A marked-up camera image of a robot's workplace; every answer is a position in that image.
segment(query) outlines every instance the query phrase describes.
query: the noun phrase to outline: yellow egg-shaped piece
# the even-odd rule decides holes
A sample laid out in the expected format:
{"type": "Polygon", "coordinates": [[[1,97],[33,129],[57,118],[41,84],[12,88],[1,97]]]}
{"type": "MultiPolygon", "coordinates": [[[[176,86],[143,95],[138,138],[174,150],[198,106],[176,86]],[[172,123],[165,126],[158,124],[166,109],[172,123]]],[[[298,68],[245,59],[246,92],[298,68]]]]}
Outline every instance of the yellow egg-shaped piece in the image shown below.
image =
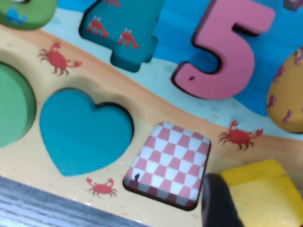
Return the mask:
{"type": "Polygon", "coordinates": [[[281,129],[303,133],[303,48],[276,73],[267,95],[267,114],[281,129]]]}

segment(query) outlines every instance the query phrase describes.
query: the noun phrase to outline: green circle piece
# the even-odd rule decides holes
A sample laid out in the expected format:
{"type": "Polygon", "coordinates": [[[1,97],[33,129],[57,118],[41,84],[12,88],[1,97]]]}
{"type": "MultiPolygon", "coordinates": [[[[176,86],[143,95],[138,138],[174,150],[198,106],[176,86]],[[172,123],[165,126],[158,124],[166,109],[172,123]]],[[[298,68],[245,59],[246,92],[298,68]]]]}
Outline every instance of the green circle piece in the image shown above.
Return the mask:
{"type": "Polygon", "coordinates": [[[27,80],[0,63],[0,147],[23,137],[33,125],[36,99],[27,80]]]}
{"type": "Polygon", "coordinates": [[[0,24],[18,30],[36,30],[55,14],[57,0],[1,0],[0,24]]]}

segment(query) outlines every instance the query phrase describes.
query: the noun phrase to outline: yellow square piece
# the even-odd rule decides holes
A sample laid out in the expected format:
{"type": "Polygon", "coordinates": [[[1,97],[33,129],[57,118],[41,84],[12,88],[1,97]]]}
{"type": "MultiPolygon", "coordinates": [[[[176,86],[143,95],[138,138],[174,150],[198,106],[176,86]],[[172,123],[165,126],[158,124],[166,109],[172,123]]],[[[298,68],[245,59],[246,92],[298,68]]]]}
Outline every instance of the yellow square piece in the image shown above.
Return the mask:
{"type": "Polygon", "coordinates": [[[245,227],[299,227],[303,199],[283,167],[266,160],[221,172],[245,227]]]}

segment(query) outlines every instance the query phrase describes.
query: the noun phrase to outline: gray surface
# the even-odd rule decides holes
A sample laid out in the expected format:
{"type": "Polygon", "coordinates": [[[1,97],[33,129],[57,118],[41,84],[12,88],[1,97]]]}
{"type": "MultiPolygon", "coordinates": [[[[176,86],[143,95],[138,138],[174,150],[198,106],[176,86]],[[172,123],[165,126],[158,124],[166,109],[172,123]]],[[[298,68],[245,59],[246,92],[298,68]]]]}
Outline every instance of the gray surface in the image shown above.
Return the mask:
{"type": "Polygon", "coordinates": [[[145,227],[0,177],[0,227],[145,227]]]}

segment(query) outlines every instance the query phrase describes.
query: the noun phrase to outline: black object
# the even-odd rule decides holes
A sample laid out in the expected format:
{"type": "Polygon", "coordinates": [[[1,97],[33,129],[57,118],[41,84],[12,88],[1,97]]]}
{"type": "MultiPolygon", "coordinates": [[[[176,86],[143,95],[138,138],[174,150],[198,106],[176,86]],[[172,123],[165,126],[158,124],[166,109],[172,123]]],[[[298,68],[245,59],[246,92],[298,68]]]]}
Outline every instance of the black object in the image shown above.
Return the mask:
{"type": "Polygon", "coordinates": [[[203,227],[244,227],[226,182],[217,174],[204,176],[202,219],[203,227]]]}
{"type": "Polygon", "coordinates": [[[136,182],[138,182],[139,177],[140,177],[140,174],[137,174],[136,176],[134,176],[134,180],[135,180],[136,182]]]}

